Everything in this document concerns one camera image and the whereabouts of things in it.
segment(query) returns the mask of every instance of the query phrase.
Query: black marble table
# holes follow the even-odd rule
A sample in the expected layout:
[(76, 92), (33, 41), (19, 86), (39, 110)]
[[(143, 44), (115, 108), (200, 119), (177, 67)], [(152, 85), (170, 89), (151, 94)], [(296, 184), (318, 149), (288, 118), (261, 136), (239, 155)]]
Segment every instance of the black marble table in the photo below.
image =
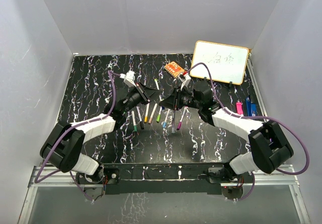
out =
[[(182, 68), (191, 66), (192, 54), (146, 54), (146, 55), (103, 55), (77, 56), (73, 60), (70, 77), (61, 105), (59, 119), (68, 122), (78, 122), (90, 119), (103, 112), (105, 105), (112, 100), (111, 81), (107, 71), (126, 73), (135, 72), (136, 79), (149, 87), (155, 88), (154, 79), (159, 81), (162, 97), (171, 93), (174, 86), (180, 82), (164, 70), (164, 66), (177, 62)], [(121, 79), (115, 79), (117, 89), (127, 86)], [(249, 72), (246, 70), (241, 86), (231, 86), (215, 83), (217, 94), (223, 104), (236, 112), (236, 102), (243, 102), (248, 95), (260, 107), (256, 98)], [(154, 102), (150, 104), (149, 116)], [(140, 105), (141, 116), (144, 119), (146, 106)], [(171, 133), (172, 114), (169, 114), (167, 127), (162, 128), (167, 109), (162, 111), (160, 123), (156, 116), (151, 125), (145, 124), (145, 130), (138, 125), (138, 132), (133, 131), (131, 113), (127, 113), (124, 125), (117, 131), (103, 134), (84, 144), (83, 154), (87, 154), (102, 163), (191, 163), (191, 162), (225, 162), (237, 154), (250, 150), (250, 146), (242, 138), (203, 122), (196, 109), (188, 109), (182, 127), (176, 133)], [(181, 113), (176, 113), (176, 127)]]

